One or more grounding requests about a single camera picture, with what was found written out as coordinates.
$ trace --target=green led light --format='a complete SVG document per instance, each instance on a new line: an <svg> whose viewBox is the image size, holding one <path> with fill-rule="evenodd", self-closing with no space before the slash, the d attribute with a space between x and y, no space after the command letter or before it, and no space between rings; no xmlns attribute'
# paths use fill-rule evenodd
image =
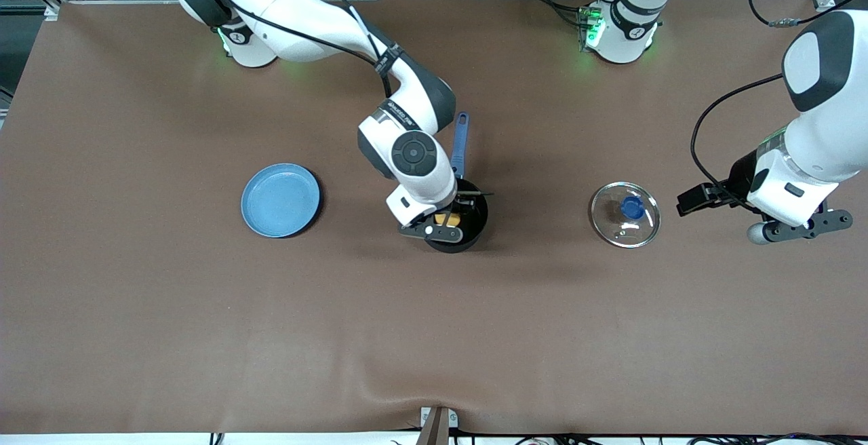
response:
<svg viewBox="0 0 868 445"><path fill-rule="evenodd" d="M599 38L602 36L602 32L606 29L606 21L604 19L599 19L594 26L590 28L588 31L588 46L594 47L599 44Z"/></svg>
<svg viewBox="0 0 868 445"><path fill-rule="evenodd" d="M229 53L229 43L226 42L226 36L223 35L223 30L220 30L220 28L217 28L217 36L219 36L221 42L223 42L223 49Z"/></svg>

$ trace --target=cable connector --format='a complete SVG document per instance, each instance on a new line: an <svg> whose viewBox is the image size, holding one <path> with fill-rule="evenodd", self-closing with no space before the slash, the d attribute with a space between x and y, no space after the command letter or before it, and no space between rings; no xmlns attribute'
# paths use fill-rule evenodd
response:
<svg viewBox="0 0 868 445"><path fill-rule="evenodd" d="M768 22L769 28L793 28L793 26L799 26L800 24L800 19L797 18L783 18Z"/></svg>
<svg viewBox="0 0 868 445"><path fill-rule="evenodd" d="M588 16L588 18L599 18L602 15L602 12L599 8L585 6L579 8L579 14L582 16Z"/></svg>

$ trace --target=brown table surface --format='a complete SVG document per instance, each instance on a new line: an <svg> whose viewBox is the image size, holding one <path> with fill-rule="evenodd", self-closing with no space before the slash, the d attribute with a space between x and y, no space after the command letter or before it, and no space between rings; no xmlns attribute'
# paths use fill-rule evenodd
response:
<svg viewBox="0 0 868 445"><path fill-rule="evenodd" d="M0 134L0 431L402 429L443 404L488 433L868 433L868 181L831 198L855 226L815 241L758 248L747 211L675 212L703 181L697 115L779 72L797 31L672 0L616 66L531 0L359 10L471 114L483 240L448 256L396 233L394 184L356 148L382 98L362 62L245 70L176 5L65 5ZM794 115L783 83L744 93L698 151L725 176ZM325 207L271 240L239 196L280 161ZM660 201L645 248L592 232L614 181Z"/></svg>

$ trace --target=yellow food piece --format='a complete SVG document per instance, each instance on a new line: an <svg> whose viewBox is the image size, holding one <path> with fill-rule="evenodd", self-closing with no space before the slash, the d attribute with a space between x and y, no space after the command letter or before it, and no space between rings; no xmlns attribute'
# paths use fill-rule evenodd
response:
<svg viewBox="0 0 868 445"><path fill-rule="evenodd" d="M436 213L434 215L434 223L437 223L438 225L443 225L444 219L446 219L446 214L444 213ZM458 213L449 213L449 222L446 223L446 226L455 228L459 223L461 223L461 215Z"/></svg>

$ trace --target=blue lid knob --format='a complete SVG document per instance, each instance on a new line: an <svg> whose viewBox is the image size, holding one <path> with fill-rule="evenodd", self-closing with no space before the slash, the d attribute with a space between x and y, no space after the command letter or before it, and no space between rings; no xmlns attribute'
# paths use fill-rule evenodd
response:
<svg viewBox="0 0 868 445"><path fill-rule="evenodd" d="M645 216L645 204L635 195L628 195L620 202L620 213L632 220L642 219Z"/></svg>

